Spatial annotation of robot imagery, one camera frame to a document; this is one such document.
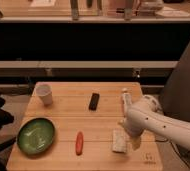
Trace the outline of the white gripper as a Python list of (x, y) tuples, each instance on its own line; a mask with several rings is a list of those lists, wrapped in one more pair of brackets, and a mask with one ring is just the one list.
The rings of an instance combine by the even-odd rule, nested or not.
[(139, 149), (141, 146), (142, 129), (134, 123), (128, 122), (126, 119), (119, 121), (118, 124), (129, 135), (132, 149)]

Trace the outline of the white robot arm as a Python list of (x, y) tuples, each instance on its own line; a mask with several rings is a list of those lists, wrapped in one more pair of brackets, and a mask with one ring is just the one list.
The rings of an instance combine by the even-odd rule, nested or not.
[(139, 138), (144, 130), (164, 136), (190, 151), (190, 122), (158, 114), (159, 101), (144, 95), (132, 102), (131, 95), (122, 95), (124, 118), (119, 124), (131, 138)]

